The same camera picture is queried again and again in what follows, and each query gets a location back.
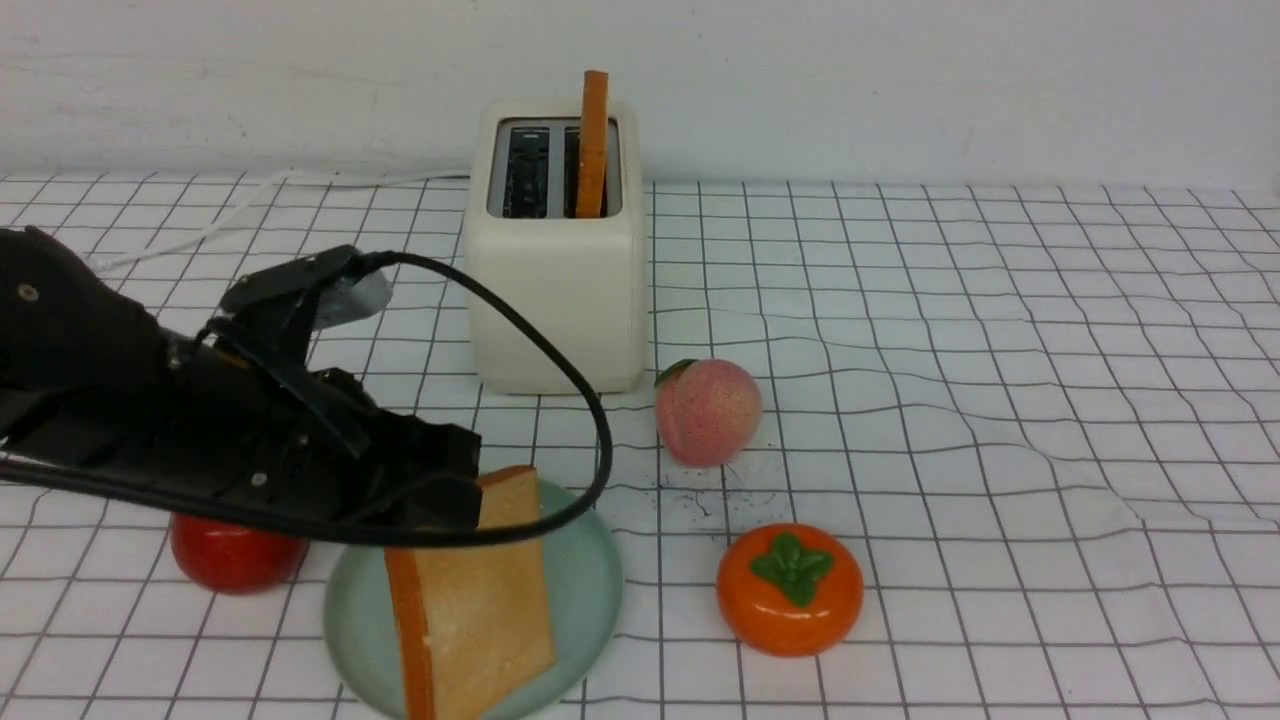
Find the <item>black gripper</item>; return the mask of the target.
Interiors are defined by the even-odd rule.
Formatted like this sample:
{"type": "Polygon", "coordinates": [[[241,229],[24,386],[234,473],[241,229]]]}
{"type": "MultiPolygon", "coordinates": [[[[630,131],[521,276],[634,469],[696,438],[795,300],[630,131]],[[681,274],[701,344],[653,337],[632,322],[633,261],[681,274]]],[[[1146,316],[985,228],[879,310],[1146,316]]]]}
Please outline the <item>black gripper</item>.
{"type": "Polygon", "coordinates": [[[378,407],[346,372],[188,340],[152,355],[150,503],[269,530],[476,530],[483,438],[378,407]]]}

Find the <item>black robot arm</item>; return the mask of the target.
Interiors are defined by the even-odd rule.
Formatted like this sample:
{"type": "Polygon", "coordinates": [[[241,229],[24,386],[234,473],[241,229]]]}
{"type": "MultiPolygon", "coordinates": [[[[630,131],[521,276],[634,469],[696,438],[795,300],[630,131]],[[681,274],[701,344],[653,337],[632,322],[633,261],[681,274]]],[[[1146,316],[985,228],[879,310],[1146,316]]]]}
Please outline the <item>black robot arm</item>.
{"type": "Polygon", "coordinates": [[[237,281],[188,337],[50,233],[4,231],[3,477],[348,544],[475,530],[475,433],[307,366],[316,329],[389,297],[340,246],[237,281]]]}

